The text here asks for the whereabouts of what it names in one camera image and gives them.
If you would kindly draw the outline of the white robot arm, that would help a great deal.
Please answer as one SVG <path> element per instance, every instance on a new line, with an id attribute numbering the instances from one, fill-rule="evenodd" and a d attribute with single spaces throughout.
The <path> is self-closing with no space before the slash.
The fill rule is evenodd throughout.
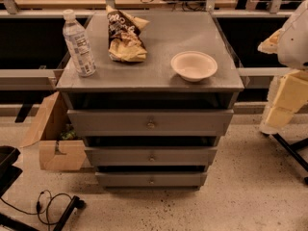
<path id="1" fill-rule="evenodd" d="M 308 1 L 303 1 L 284 25 L 261 42 L 258 50 L 276 54 L 278 62 L 291 69 L 269 85 L 268 103 L 260 131 L 275 134 L 308 102 Z"/>

